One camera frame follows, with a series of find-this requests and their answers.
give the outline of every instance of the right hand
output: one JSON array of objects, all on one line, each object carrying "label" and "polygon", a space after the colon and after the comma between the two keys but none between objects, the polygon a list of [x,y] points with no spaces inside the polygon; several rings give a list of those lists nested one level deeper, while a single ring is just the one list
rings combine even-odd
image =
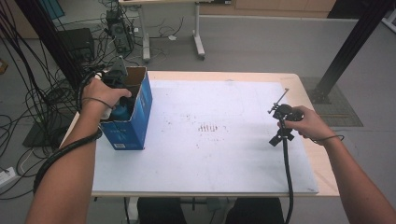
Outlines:
[{"label": "right hand", "polygon": [[295,106],[294,109],[300,110],[304,118],[300,121],[285,120],[286,128],[291,128],[299,132],[304,138],[313,140],[323,139],[335,135],[332,129],[321,119],[313,110],[303,105]]}]

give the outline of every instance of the floor mat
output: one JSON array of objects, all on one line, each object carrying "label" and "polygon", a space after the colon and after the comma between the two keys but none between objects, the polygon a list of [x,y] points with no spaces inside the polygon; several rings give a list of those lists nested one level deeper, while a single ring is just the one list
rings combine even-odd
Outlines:
[{"label": "floor mat", "polygon": [[[313,90],[320,77],[300,77],[306,91]],[[317,113],[330,127],[363,127],[361,120],[335,85],[329,93],[330,104],[313,104]]]}]

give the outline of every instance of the handheld controller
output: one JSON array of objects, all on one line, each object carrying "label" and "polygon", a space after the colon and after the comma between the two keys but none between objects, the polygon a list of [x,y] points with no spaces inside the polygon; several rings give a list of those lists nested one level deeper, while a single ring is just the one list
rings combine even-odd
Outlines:
[{"label": "handheld controller", "polygon": [[[271,110],[268,111],[268,114],[271,114],[271,112],[274,110],[274,115],[273,118],[274,119],[278,119],[278,120],[289,120],[289,121],[300,121],[303,119],[303,113],[298,110],[295,109],[293,107],[291,107],[290,105],[279,105],[278,103],[280,102],[280,100],[285,96],[285,94],[289,91],[289,89],[285,89],[285,92],[283,93],[283,95],[280,97],[280,99],[274,103],[274,106],[271,108]],[[276,135],[270,140],[270,144],[275,147],[279,142],[282,141],[283,137],[287,137],[288,140],[293,140],[294,136],[291,134],[292,129],[288,129],[288,128],[284,128],[281,127],[279,128],[279,130],[277,131]]]}]

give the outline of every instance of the forearm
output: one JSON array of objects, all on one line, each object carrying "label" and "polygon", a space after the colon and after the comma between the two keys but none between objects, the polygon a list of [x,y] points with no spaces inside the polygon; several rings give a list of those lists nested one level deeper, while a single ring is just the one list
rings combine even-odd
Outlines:
[{"label": "forearm", "polygon": [[326,140],[332,170],[350,223],[396,223],[388,200],[337,138]]},{"label": "forearm", "polygon": [[[80,114],[61,148],[96,133],[99,117]],[[92,191],[95,142],[78,147],[51,165],[35,194],[27,223],[84,222]]]}]

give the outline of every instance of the cardboard box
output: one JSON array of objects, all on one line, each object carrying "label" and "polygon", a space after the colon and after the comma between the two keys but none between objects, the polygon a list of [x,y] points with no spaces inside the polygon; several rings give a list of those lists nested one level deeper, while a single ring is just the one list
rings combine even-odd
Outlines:
[{"label": "cardboard box", "polygon": [[124,84],[134,99],[132,115],[126,120],[110,119],[101,121],[101,129],[116,150],[144,149],[152,94],[146,67],[127,67],[128,76]]}]

